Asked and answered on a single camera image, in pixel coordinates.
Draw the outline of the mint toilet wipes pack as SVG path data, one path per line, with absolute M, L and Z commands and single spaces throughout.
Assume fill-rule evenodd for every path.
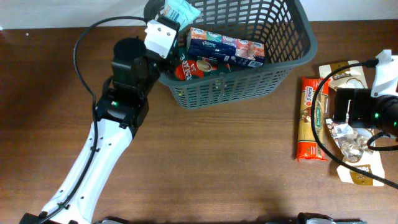
M 180 30 L 183 30 L 193 22 L 201 11 L 193 7 L 186 0 L 165 0 L 164 16 L 180 24 Z

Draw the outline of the green Nescafe coffee bag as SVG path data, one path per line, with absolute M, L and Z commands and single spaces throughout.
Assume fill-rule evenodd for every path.
M 183 47 L 178 48 L 179 65 L 170 76 L 176 81 L 187 81 L 213 75 L 224 75 L 231 72 L 228 63 L 218 62 L 210 58 L 188 54 Z

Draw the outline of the blue Kleenex tissue multipack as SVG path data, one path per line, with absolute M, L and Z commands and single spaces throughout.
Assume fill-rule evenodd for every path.
M 264 44 L 237 39 L 191 27 L 187 34 L 187 52 L 244 67 L 260 67 L 266 62 Z

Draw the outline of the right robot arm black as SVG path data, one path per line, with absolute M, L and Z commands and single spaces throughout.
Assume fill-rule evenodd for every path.
M 397 56 L 386 49 L 366 66 L 376 69 L 372 88 L 338 88 L 333 121 L 397 136 Z

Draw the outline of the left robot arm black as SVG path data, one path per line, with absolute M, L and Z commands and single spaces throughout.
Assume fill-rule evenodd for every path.
M 146 37 L 118 41 L 113 75 L 93 98 L 87 140 L 57 193 L 39 215 L 25 213 L 21 223 L 91 223 L 112 169 L 133 141 L 149 111 L 148 95 L 161 75 L 178 65 L 180 24 L 164 16 L 143 19 Z

